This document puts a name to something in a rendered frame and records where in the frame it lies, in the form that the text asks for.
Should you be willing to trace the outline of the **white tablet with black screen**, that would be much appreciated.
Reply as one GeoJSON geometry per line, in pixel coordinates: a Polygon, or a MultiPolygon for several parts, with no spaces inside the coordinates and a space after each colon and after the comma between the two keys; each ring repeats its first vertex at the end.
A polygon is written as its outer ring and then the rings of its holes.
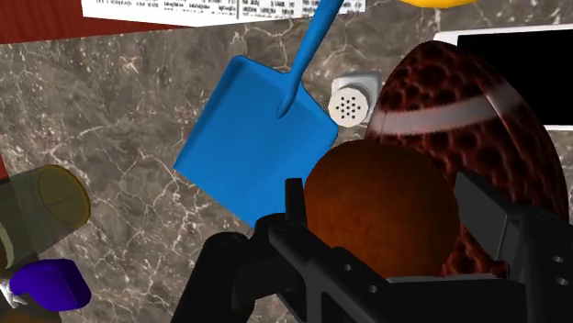
{"type": "Polygon", "coordinates": [[[548,130],[573,131],[573,23],[441,31],[497,69],[548,130]]]}

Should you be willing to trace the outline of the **white salt shaker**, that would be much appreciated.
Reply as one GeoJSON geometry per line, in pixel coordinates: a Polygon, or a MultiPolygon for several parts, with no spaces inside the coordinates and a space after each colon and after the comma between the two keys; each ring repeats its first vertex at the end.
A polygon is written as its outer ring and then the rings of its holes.
{"type": "Polygon", "coordinates": [[[328,111],[341,127],[353,128],[367,121],[381,90],[378,72],[348,72],[331,82],[328,111]]]}

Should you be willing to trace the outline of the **blue dustpan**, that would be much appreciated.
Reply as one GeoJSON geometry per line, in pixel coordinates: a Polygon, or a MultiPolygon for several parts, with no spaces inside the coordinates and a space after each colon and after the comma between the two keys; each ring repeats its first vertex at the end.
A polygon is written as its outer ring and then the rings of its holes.
{"type": "Polygon", "coordinates": [[[248,225],[285,209],[285,180],[305,179],[338,126],[301,78],[343,0],[320,0],[289,72],[233,57],[174,169],[248,225]]]}

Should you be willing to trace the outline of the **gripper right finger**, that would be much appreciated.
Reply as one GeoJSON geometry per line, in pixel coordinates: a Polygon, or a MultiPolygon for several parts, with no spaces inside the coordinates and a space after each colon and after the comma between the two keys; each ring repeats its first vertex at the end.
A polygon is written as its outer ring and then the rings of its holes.
{"type": "Polygon", "coordinates": [[[457,174],[455,198],[466,229],[524,285],[527,323],[573,323],[573,225],[512,202],[471,171],[457,174]]]}

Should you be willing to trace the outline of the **orange ball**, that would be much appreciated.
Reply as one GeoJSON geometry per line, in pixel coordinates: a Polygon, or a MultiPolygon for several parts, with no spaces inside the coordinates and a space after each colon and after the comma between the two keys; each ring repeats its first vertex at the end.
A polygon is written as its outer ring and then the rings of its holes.
{"type": "Polygon", "coordinates": [[[315,165],[304,194],[309,229],[384,277],[436,275],[454,249],[453,190],[414,149],[345,142],[315,165]]]}

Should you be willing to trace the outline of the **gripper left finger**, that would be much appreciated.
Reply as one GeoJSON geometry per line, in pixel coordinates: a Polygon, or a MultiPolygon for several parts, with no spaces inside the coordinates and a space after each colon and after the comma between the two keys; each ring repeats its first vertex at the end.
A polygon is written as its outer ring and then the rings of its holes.
{"type": "Polygon", "coordinates": [[[299,179],[286,180],[285,203],[251,237],[220,232],[204,242],[170,323],[247,323],[269,295],[298,323],[390,323],[377,290],[386,281],[308,230],[299,179]]]}

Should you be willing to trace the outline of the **olive translucent jar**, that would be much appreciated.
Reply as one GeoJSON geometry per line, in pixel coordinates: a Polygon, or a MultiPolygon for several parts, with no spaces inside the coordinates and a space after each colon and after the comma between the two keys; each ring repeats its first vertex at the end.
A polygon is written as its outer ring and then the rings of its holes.
{"type": "Polygon", "coordinates": [[[0,273],[43,253],[90,217],[84,186],[59,165],[0,179],[0,273]]]}

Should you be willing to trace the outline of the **yellow round object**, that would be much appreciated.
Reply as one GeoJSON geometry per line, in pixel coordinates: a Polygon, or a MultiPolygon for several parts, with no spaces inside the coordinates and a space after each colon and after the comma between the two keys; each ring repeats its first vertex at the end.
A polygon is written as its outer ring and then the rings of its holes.
{"type": "Polygon", "coordinates": [[[447,9],[475,3],[477,0],[400,0],[403,3],[420,8],[447,9]]]}

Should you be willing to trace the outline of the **purple cylinder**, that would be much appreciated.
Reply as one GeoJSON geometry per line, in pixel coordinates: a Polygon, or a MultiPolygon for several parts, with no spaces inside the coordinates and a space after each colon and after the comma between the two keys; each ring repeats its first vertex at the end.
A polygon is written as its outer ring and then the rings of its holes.
{"type": "Polygon", "coordinates": [[[13,295],[29,295],[49,311],[69,311],[86,306],[91,290],[75,262],[44,259],[23,265],[7,284],[13,295]]]}

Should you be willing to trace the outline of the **brown football with white stripe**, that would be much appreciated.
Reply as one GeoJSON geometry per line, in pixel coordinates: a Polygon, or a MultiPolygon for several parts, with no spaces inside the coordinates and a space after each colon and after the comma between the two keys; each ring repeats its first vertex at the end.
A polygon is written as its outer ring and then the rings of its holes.
{"type": "Polygon", "coordinates": [[[566,179],[545,127],[498,71],[455,45],[431,40],[405,56],[381,89],[365,139],[421,152],[449,184],[468,169],[512,201],[568,219],[566,179]],[[473,99],[488,109],[487,119],[428,127],[439,108],[467,111],[473,99]]]}

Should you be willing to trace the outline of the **open printed newspaper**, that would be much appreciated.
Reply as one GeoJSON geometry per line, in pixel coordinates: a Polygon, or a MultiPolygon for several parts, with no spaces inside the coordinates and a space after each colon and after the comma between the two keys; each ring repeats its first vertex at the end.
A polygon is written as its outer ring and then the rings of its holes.
{"type": "Polygon", "coordinates": [[[81,0],[85,17],[209,27],[309,17],[320,0],[81,0]]]}

